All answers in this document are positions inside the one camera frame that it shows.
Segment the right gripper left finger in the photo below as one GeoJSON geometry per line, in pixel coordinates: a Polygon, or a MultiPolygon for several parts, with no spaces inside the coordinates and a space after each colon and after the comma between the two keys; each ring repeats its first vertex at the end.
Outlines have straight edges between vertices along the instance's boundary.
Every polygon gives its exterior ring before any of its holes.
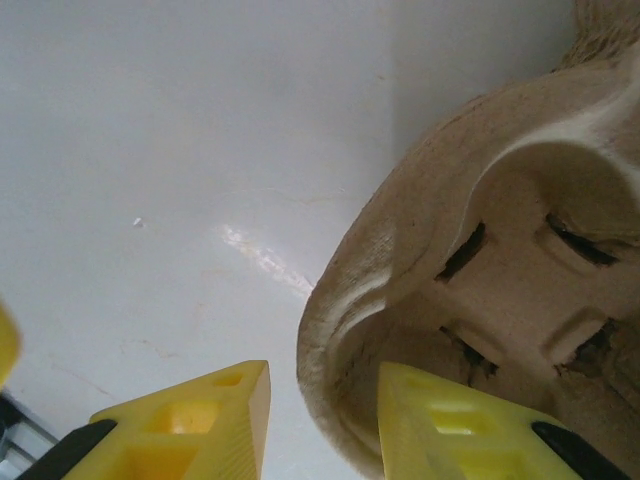
{"type": "Polygon", "coordinates": [[[258,479],[269,414],[269,364],[244,361],[95,413],[29,476],[258,479]]]}

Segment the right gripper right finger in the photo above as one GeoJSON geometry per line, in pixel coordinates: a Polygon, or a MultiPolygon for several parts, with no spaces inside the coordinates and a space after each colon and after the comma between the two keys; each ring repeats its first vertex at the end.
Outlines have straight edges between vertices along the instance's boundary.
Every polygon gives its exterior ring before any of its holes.
{"type": "Polygon", "coordinates": [[[379,368],[387,479],[625,479],[555,418],[407,365],[379,368]]]}

